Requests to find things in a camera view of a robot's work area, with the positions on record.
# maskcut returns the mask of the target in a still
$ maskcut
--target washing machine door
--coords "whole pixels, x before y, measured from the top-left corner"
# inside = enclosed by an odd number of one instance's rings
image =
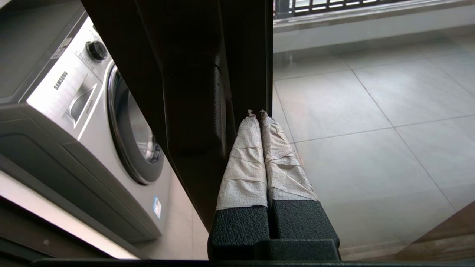
[[[163,166],[162,149],[116,66],[109,74],[107,105],[115,147],[125,169],[140,184],[157,181]]]

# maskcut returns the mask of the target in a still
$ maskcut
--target samsung logo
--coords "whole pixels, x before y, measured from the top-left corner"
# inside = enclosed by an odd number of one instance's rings
[[[56,85],[55,85],[55,89],[58,90],[59,87],[61,86],[61,84],[64,82],[64,79],[66,78],[67,76],[67,72],[66,71],[63,71],[63,74],[61,74],[61,77],[58,79],[58,81],[56,82]]]

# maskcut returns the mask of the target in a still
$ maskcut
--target door glass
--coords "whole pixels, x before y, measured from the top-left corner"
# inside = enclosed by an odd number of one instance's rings
[[[143,158],[150,162],[156,152],[157,144],[155,143],[155,137],[132,94],[130,92],[128,94],[129,117],[133,137]]]

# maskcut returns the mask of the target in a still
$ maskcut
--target paper towel wrapping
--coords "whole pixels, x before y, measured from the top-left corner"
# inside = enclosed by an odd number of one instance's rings
[[[256,115],[245,118],[237,131],[221,181],[216,210],[267,207],[266,167]]]
[[[282,127],[265,111],[261,111],[261,116],[269,202],[272,199],[317,201],[317,195]]]

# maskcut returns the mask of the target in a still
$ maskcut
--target sticker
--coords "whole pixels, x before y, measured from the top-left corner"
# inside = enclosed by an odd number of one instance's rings
[[[157,217],[160,219],[160,213],[161,213],[161,210],[162,209],[162,205],[160,204],[160,201],[158,201],[158,198],[155,197],[155,199],[153,200],[153,212],[155,212],[155,214],[157,215]]]
[[[59,45],[59,48],[67,47],[72,39],[73,39],[72,37],[68,37],[68,38],[64,39],[64,41],[61,43],[61,45]]]
[[[51,59],[59,58],[63,54],[64,50],[66,50],[66,48],[60,48],[60,49],[56,50],[56,52],[53,54]]]

